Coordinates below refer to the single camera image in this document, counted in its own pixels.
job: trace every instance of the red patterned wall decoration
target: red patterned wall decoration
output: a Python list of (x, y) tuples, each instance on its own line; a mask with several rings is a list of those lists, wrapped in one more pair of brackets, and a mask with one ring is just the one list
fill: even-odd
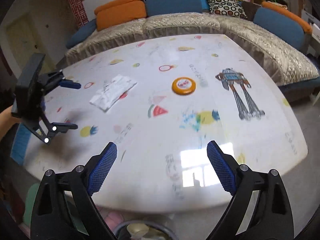
[(87, 14), (85, 13), (83, 0), (68, 0), (72, 9), (72, 12), (76, 18), (78, 27), (81, 28), (88, 22)]

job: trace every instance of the robot sticker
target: robot sticker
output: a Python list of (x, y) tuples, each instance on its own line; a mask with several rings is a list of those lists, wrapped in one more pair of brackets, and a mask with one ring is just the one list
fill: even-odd
[[(242, 73), (236, 72), (232, 68), (226, 68), (222, 70), (222, 73), (216, 75), (216, 79), (221, 81), (224, 89), (229, 90), (229, 87), (231, 88), (233, 95), (235, 96), (236, 104), (239, 111), (239, 117), (241, 120), (246, 119), (247, 121), (249, 121), (251, 117), (261, 119), (261, 116), (265, 115), (264, 111), (258, 109), (257, 105), (247, 92), (244, 85), (246, 85), (248, 88), (251, 88), (251, 85)], [(234, 87), (235, 83), (239, 84), (242, 88), (249, 111), (241, 100), (239, 94), (237, 93)]]

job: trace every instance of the floor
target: floor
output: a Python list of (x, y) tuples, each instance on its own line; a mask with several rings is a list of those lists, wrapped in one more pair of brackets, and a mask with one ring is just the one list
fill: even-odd
[[(320, 204), (320, 103), (315, 106), (306, 99), (292, 104), (292, 109), (299, 121), (305, 140), (308, 145), (308, 156), (290, 172), (282, 176), (291, 203), (294, 231), (297, 235), (314, 214)], [(12, 177), (13, 184), (22, 199), (25, 199), (28, 188), (37, 180), (21, 169), (11, 159), (8, 159), (7, 174)], [(254, 200), (247, 210), (239, 232), (244, 231), (253, 212)], [(181, 240), (206, 239), (223, 214), (225, 206), (196, 212), (186, 212), (167, 215), (170, 228)]]

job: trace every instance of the orange cushion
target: orange cushion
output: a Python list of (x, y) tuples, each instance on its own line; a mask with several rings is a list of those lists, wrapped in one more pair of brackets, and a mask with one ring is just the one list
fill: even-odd
[(268, 8), (270, 10), (276, 11), (277, 13), (280, 13), (284, 16), (287, 16), (288, 18), (297, 22), (302, 27), (302, 29), (305, 33), (312, 34), (312, 27), (310, 26), (310, 24), (307, 23), (306, 21), (302, 20), (299, 16), (295, 15), (294, 13), (289, 12), (288, 10), (283, 9), (283, 8), (281, 8), (275, 4), (272, 4), (270, 2), (264, 1), (264, 2), (262, 2), (262, 6), (264, 8)]
[(103, 11), (97, 15), (97, 30), (109, 28), (134, 19), (146, 18), (146, 7), (142, 1), (134, 1), (118, 5)]
[(124, 3), (133, 2), (133, 1), (141, 1), (141, 0), (114, 0), (114, 1), (111, 1), (109, 3), (106, 3), (104, 5), (101, 5), (101, 6), (97, 7), (94, 10), (94, 14), (98, 15), (98, 12), (100, 12), (102, 10), (109, 9), (111, 7), (114, 7), (114, 6), (118, 6), (118, 5), (121, 5), (121, 4), (124, 4)]

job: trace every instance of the yellowish door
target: yellowish door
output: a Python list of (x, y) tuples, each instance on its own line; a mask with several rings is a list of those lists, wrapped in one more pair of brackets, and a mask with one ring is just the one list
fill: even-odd
[(27, 15), (18, 18), (7, 27), (7, 37), (12, 54), (21, 70), (33, 53), (46, 54), (41, 73), (55, 69)]

